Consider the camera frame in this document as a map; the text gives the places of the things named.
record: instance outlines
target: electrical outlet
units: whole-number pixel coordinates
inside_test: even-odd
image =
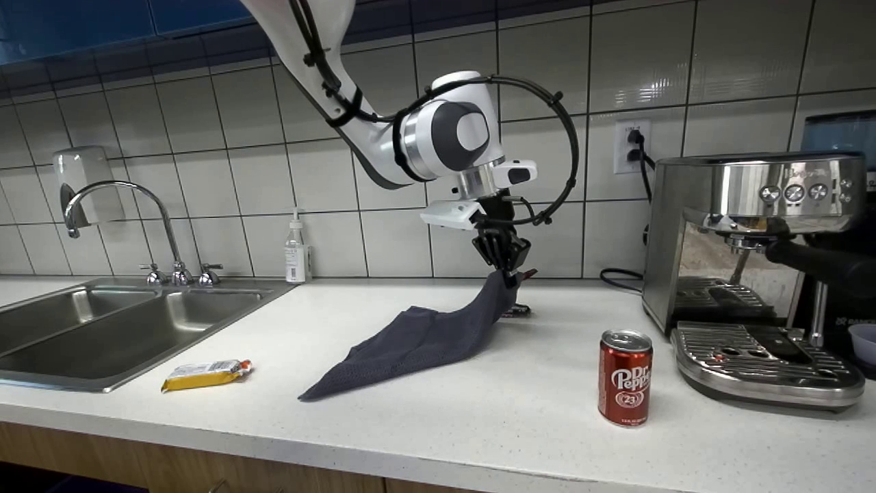
[[[642,131],[647,138],[647,152],[654,148],[651,144],[651,124],[649,120],[624,120],[615,127],[615,174],[631,175],[639,174],[639,163],[628,163],[634,146],[628,144],[631,131]]]

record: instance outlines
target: sink basin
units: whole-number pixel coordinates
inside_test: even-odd
[[[286,290],[289,286],[153,289],[89,282],[25,301],[0,312],[0,379],[112,393]]]

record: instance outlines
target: dark gray cloth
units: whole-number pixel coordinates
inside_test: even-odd
[[[298,400],[324,400],[341,393],[374,387],[408,372],[472,359],[497,334],[497,320],[519,301],[519,280],[494,272],[479,296],[459,312],[411,306],[385,331],[360,343]]]

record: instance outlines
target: white countertop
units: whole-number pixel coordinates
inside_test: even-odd
[[[0,282],[0,304],[59,282]],[[873,491],[876,390],[843,415],[777,415],[691,390],[639,293],[531,282],[528,320],[479,356],[322,404],[296,397],[411,304],[459,311],[476,282],[312,282],[112,396],[0,387],[0,420],[438,483],[472,491]],[[604,328],[654,339],[651,416],[597,412]],[[161,396],[182,363],[250,356],[245,383]]]

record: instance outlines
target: soda can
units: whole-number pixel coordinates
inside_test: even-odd
[[[642,331],[604,331],[601,415],[623,428],[649,420],[651,339]]]

